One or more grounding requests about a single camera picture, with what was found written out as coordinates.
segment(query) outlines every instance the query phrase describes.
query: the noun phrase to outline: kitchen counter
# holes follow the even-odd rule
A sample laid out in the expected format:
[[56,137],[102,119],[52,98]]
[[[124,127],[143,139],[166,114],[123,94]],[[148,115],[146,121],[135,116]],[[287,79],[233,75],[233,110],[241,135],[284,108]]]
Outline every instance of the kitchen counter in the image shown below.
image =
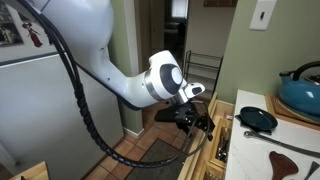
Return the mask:
[[[265,97],[242,90],[238,90],[234,114],[240,114],[241,108],[253,106],[267,111]],[[284,143],[320,152],[320,131],[278,120],[278,127],[272,132],[272,139]],[[289,149],[254,138],[245,138],[243,133],[247,128],[240,127],[240,122],[234,119],[226,169],[226,180],[270,180],[272,167],[269,153],[276,151],[292,159],[298,166],[299,172],[290,175],[284,180],[304,179],[309,171],[312,161],[320,163],[320,159],[306,156]],[[320,179],[320,168],[309,180]]]

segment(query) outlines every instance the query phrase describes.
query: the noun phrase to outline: white robotic arm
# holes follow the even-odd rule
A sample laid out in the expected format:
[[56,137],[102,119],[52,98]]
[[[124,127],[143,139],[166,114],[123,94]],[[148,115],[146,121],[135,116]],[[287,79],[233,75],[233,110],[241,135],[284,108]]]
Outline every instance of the white robotic arm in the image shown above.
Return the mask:
[[[25,12],[16,1],[2,1]],[[79,67],[122,97],[132,109],[170,98],[177,104],[183,104],[204,91],[204,86],[199,83],[187,85],[169,51],[150,57],[150,69],[146,72],[135,77],[124,76],[106,53],[113,30],[113,10],[109,0],[27,2],[56,26]]]

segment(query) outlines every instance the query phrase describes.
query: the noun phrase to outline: wooden spatula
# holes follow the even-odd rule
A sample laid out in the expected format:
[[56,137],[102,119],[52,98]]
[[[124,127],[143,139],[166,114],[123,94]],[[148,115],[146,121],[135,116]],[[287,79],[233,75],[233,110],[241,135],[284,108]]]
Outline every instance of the wooden spatula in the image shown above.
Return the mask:
[[272,151],[269,154],[269,159],[273,170],[272,180],[282,180],[287,175],[299,172],[298,166],[283,154]]

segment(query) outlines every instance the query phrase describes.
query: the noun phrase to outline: light switch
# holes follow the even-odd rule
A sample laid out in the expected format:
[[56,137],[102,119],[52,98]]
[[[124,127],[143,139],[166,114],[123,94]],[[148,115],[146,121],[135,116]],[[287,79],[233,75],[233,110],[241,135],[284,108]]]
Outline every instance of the light switch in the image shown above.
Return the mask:
[[250,24],[251,30],[266,30],[277,0],[258,0]]

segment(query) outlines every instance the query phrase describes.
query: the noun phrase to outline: knife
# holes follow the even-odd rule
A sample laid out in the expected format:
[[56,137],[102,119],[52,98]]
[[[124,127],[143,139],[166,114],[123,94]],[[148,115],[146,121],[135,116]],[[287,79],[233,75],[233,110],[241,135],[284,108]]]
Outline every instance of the knife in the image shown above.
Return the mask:
[[252,132],[252,131],[245,131],[245,132],[244,132],[244,137],[246,137],[246,138],[252,138],[252,137],[253,137],[253,138],[265,140],[265,141],[267,141],[267,142],[270,142],[270,143],[279,145],[279,146],[281,146],[281,147],[290,149],[290,150],[292,150],[292,151],[295,151],[295,152],[298,152],[298,153],[301,153],[301,154],[304,154],[304,155],[307,155],[307,156],[312,156],[312,157],[320,158],[320,153],[319,153],[319,152],[310,151],[310,150],[302,149],[302,148],[299,148],[299,147],[291,146],[291,145],[289,145],[289,144],[282,143],[282,142],[280,142],[280,141],[277,141],[277,140],[268,138],[268,137],[266,137],[266,136],[260,135],[260,134],[258,134],[258,133]]

